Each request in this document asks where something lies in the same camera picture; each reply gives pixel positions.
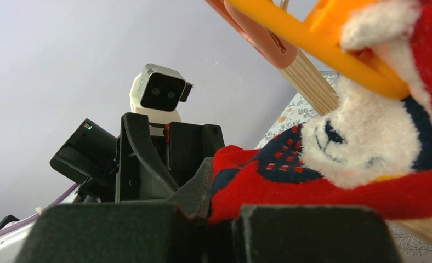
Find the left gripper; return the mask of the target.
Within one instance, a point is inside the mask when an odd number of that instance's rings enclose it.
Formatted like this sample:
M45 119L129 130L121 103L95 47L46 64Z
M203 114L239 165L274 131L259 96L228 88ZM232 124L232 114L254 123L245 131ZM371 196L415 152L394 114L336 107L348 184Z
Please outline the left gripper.
M166 121L125 113L114 136L85 119L50 166L102 202L166 199L225 145L220 126Z

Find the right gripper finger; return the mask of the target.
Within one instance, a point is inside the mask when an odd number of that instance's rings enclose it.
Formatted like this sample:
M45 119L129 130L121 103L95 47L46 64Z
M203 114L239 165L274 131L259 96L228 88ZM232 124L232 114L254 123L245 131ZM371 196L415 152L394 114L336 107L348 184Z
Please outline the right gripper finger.
M209 211L212 183L213 158L206 157L195 175L165 201L166 216L205 219Z

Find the wooden hanger stand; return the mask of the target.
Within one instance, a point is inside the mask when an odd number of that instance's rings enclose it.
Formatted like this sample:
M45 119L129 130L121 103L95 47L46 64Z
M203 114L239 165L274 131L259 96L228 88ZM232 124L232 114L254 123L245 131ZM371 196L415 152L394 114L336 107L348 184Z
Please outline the wooden hanger stand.
M280 73L320 115L337 107L336 92L301 50L297 51L292 64L281 69ZM432 218L393 220L389 223L432 245Z

